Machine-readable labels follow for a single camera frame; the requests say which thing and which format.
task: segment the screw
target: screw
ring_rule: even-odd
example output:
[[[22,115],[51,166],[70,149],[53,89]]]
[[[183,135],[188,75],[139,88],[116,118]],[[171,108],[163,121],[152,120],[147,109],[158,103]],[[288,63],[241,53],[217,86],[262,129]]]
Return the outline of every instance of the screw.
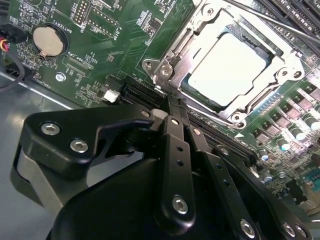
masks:
[[[57,73],[55,74],[55,79],[56,79],[58,82],[64,82],[64,81],[67,79],[67,77],[66,77],[66,75],[65,75],[63,72],[57,72]]]
[[[245,124],[243,122],[239,122],[236,126],[238,128],[243,128],[245,126]]]
[[[214,10],[212,8],[209,8],[208,11],[206,11],[208,16],[210,16],[213,12],[214,12]]]
[[[254,239],[256,234],[254,228],[248,223],[246,220],[241,219],[240,227],[242,231],[247,235],[249,238]]]
[[[298,224],[295,225],[295,228],[297,229],[297,231],[303,236],[303,237],[307,237],[306,232],[302,229],[302,227],[300,227]]]
[[[179,214],[186,214],[188,212],[188,205],[186,201],[179,196],[175,196],[173,198],[172,206]]]
[[[286,222],[283,223],[283,228],[291,237],[294,238],[296,236],[295,231],[292,229],[292,227],[288,223]]]
[[[149,62],[149,61],[146,61],[145,64],[144,64],[145,68],[147,69],[152,69],[152,63]]]
[[[162,73],[162,75],[164,75],[164,76],[169,76],[169,71],[168,71],[168,69],[163,69],[161,73]]]
[[[195,133],[196,135],[198,135],[198,136],[201,135],[201,132],[200,132],[198,129],[194,128],[193,131],[194,131],[194,133]]]
[[[178,120],[175,120],[174,118],[171,119],[171,122],[173,122],[175,125],[179,125]]]
[[[150,114],[148,113],[148,112],[146,112],[146,111],[141,111],[141,114],[143,115],[143,116],[145,116],[145,117],[150,117]]]
[[[88,145],[80,139],[75,139],[70,142],[70,148],[76,153],[83,154],[88,150]]]
[[[227,151],[227,149],[225,148],[221,148],[220,151],[224,154],[224,155],[229,155],[229,152]]]
[[[170,65],[163,65],[161,67],[161,75],[169,77],[172,74],[172,67]]]
[[[279,172],[278,174],[279,178],[284,179],[287,175],[284,171]]]
[[[46,135],[57,135],[60,133],[60,127],[54,123],[45,123],[41,126],[41,131]]]
[[[296,72],[293,74],[293,77],[294,77],[295,79],[298,79],[298,78],[301,77],[301,75],[302,75],[302,72],[301,72],[301,71],[296,71]]]

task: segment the ram slot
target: ram slot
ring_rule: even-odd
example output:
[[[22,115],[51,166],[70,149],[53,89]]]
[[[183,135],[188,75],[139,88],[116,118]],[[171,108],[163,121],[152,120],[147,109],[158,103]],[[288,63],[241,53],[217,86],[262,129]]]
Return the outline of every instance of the ram slot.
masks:
[[[291,27],[296,27],[296,26],[299,26],[299,24],[302,24],[300,21],[298,21],[297,19],[293,20],[292,19],[292,14],[291,14],[291,17],[290,17],[290,20],[288,20],[286,18],[286,10],[281,12],[279,11],[275,5],[273,3],[271,3],[269,0],[260,0],[259,1],[260,4],[262,4],[264,6],[264,8],[267,10],[267,12],[269,12],[270,14],[272,14],[273,16],[275,16],[278,20],[280,20],[283,24],[286,24],[288,26],[291,26]],[[308,40],[305,40],[305,39],[301,39],[301,38],[298,38],[300,42],[304,43],[306,46],[309,47],[310,50],[312,50],[316,55],[320,56],[320,49],[313,43],[311,43],[310,41]]]

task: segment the black expansion slot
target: black expansion slot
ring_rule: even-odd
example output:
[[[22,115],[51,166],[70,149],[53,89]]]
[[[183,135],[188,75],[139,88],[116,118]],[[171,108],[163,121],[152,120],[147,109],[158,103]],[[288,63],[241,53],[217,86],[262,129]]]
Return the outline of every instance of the black expansion slot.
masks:
[[[290,3],[298,10],[300,10],[312,23],[313,28],[316,30],[314,33],[317,35],[319,33],[320,28],[320,20],[319,17],[314,15],[308,7],[304,5],[300,0],[290,0]]]
[[[303,32],[307,32],[308,34],[311,34],[312,36],[315,36],[313,33],[310,33],[310,30],[306,30],[306,26],[295,17],[291,11],[289,11],[282,3],[280,3],[277,0],[273,0],[273,2],[278,2],[278,8],[281,10],[278,10],[278,8],[270,2],[269,0],[259,0],[258,3],[264,6],[264,8],[272,14],[274,17],[276,17],[280,22],[283,24],[289,25],[291,27],[298,27],[299,29],[302,29]],[[316,55],[320,56],[320,49],[313,43],[311,43],[308,40],[298,38],[300,42],[304,43],[306,46],[308,46]]]
[[[152,88],[141,84],[132,78],[130,80],[126,79],[126,81],[130,83],[124,87],[123,91],[121,92],[121,96],[117,100],[117,103],[141,104],[149,109],[154,109],[159,108],[166,97],[165,95],[161,95]],[[257,161],[257,155],[244,145],[234,141],[222,131],[207,125],[203,120],[198,119],[191,114],[188,116],[191,125],[199,128],[203,132],[211,148],[216,145],[223,145],[238,156],[249,159],[252,164]]]
[[[308,8],[320,18],[320,4],[317,4],[315,0],[303,0],[303,2],[308,6]]]

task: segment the pcie slot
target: pcie slot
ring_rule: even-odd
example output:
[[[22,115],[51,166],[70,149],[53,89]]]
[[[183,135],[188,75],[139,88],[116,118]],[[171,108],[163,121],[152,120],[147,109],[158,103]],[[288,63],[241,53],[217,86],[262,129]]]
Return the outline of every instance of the pcie slot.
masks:
[[[149,109],[158,108],[160,104],[165,99],[165,96],[159,95],[153,89],[146,87],[142,84],[134,82],[131,79],[131,84],[128,84],[123,89],[123,94],[121,94],[119,101],[125,104],[141,104],[146,106]],[[207,125],[204,121],[197,119],[195,116],[189,114],[190,123],[199,128],[205,135],[209,145],[213,148],[216,145],[223,145],[228,149],[232,150],[238,156],[243,156],[248,158],[252,163],[256,161],[255,153],[249,149],[247,149],[244,145],[234,141],[225,133],[212,128]]]
[[[262,4],[268,12],[270,12],[272,15],[274,15],[278,20],[280,20],[282,23],[289,25],[291,27],[295,27],[295,25],[292,24],[287,18],[286,15],[283,14],[281,11],[279,11],[273,3],[271,3],[269,0],[260,0],[260,4]],[[299,38],[299,41],[307,45],[316,55],[320,56],[320,49],[315,46],[313,43],[311,43],[308,40],[304,40]]]
[[[303,0],[308,8],[320,18],[320,4],[316,4],[315,0]]]

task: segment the gray metal panel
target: gray metal panel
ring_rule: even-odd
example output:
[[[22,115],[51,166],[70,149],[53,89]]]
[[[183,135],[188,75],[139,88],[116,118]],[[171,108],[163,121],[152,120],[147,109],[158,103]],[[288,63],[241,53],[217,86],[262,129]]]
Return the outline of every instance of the gray metal panel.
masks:
[[[0,78],[2,85],[5,79]],[[24,119],[30,114],[63,107],[23,86],[0,93],[0,239],[44,240],[53,217],[41,206],[18,193],[10,183]]]

